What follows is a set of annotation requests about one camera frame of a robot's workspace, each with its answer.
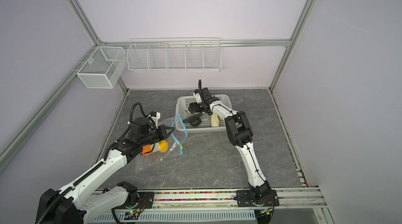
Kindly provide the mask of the white perforated plastic basket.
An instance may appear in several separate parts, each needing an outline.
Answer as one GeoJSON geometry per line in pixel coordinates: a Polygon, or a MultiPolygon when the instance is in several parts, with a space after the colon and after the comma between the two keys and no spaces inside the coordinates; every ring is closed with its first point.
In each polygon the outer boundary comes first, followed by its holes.
{"type": "Polygon", "coordinates": [[[184,121],[193,116],[188,111],[188,107],[190,103],[196,102],[196,99],[191,96],[181,96],[177,100],[175,115],[176,117],[181,116],[181,119],[187,129],[188,133],[204,133],[204,132],[225,132],[226,126],[225,122],[222,118],[219,119],[219,126],[212,126],[211,124],[211,116],[207,114],[203,114],[201,116],[201,123],[198,126],[192,126],[190,123],[185,123],[184,121]]]}

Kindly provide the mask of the yellow lemon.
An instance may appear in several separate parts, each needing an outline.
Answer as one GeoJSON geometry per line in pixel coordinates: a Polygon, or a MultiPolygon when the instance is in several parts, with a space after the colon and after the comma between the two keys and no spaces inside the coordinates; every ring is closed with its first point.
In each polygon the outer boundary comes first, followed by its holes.
{"type": "Polygon", "coordinates": [[[165,153],[165,152],[167,152],[168,149],[169,149],[169,144],[165,140],[160,141],[156,144],[156,150],[158,152],[165,153]]]}

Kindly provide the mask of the clear zip top bag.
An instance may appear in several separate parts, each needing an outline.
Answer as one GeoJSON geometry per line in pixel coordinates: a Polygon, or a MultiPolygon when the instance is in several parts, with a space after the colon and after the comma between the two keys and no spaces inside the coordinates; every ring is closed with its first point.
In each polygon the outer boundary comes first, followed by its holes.
{"type": "Polygon", "coordinates": [[[188,131],[181,114],[176,117],[156,121],[157,126],[172,127],[172,134],[165,140],[146,145],[140,156],[135,158],[135,171],[145,171],[170,158],[183,155],[184,142],[188,138],[188,131]]]}

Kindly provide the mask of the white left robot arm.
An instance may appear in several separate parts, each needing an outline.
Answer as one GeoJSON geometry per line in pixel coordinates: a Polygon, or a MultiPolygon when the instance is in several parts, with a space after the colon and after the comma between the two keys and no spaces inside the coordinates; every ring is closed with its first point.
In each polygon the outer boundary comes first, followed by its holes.
{"type": "Polygon", "coordinates": [[[87,224],[99,215],[117,207],[147,207],[147,201],[140,197],[136,186],[120,182],[101,195],[90,198],[111,175],[123,168],[135,157],[142,154],[146,145],[156,145],[172,135],[173,127],[161,125],[150,127],[145,124],[135,127],[129,138],[133,125],[114,141],[98,163],[89,168],[77,179],[58,190],[49,189],[39,200],[37,224],[87,224]]]}

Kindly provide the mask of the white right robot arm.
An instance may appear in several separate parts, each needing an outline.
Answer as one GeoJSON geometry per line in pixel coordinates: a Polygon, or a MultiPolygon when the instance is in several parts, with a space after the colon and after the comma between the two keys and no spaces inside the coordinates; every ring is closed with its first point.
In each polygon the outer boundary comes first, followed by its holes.
{"type": "Polygon", "coordinates": [[[225,122],[226,132],[230,143],[238,150],[246,168],[250,191],[262,201],[272,192],[256,158],[253,146],[253,131],[246,113],[225,106],[220,100],[211,103],[191,103],[188,111],[192,114],[207,113],[217,115],[225,122]]]}

